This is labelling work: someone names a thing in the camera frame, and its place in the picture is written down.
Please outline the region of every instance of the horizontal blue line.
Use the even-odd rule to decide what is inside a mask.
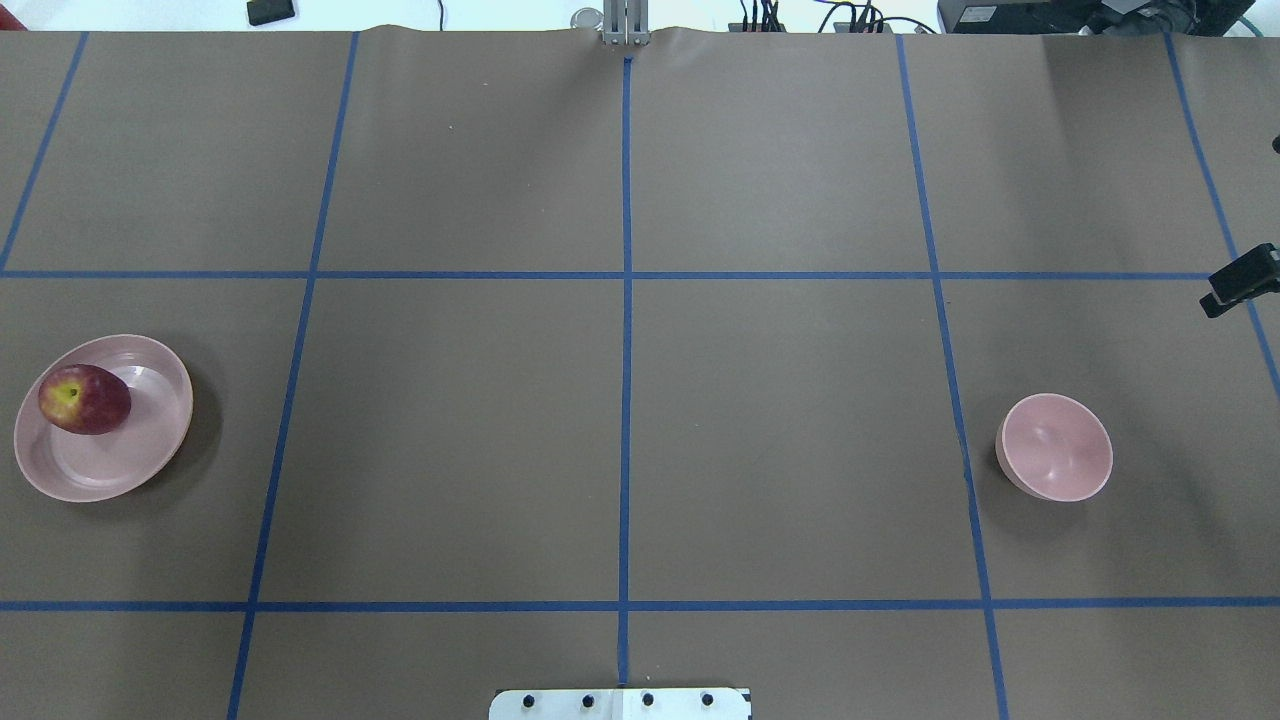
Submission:
[[[1275,596],[1220,597],[1052,597],[992,600],[996,610],[1075,610],[1093,607],[1280,607]]]
[[[307,270],[0,270],[0,278],[37,279],[306,279]],[[635,273],[612,270],[320,270],[321,279],[460,279],[460,281],[927,281],[911,270],[707,270]],[[1203,281],[1208,273],[1021,273],[943,270],[945,281]]]
[[[0,612],[244,612],[244,602],[113,600],[9,600]]]
[[[511,602],[259,602],[259,612],[617,612],[612,600]]]
[[[634,600],[632,612],[980,610],[980,600]]]
[[[247,602],[9,600],[0,612],[244,612]],[[992,598],[996,610],[1080,610],[1106,607],[1280,607],[1280,596],[1193,597],[1029,597]],[[257,612],[832,612],[982,610],[979,598],[936,600],[548,600],[457,602],[259,602]]]

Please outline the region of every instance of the red apple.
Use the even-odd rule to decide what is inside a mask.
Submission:
[[[97,365],[67,365],[49,373],[38,397],[46,420],[81,436],[119,428],[133,407],[129,386]]]

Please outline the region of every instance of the pink plate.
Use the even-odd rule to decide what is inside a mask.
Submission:
[[[996,459],[1015,486],[1041,500],[1093,497],[1111,477],[1111,436],[1070,397],[1024,397],[996,432]]]
[[[78,436],[40,414],[40,382],[63,365],[83,363],[110,370],[129,386],[133,409],[119,428]],[[150,480],[178,452],[191,425],[191,375],[163,343],[113,334],[72,350],[41,373],[18,410],[13,451],[27,482],[68,502],[93,502]]]

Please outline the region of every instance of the gray tabletop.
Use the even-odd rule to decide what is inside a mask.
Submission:
[[[132,332],[186,445],[0,461],[0,716],[1280,706],[1280,44],[0,35],[0,409]],[[992,441],[1060,392],[1083,503]]]

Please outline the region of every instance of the white label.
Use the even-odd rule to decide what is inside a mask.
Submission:
[[[995,5],[980,5],[973,8],[965,8],[964,13],[960,13],[960,22],[963,23],[984,23],[996,14]]]

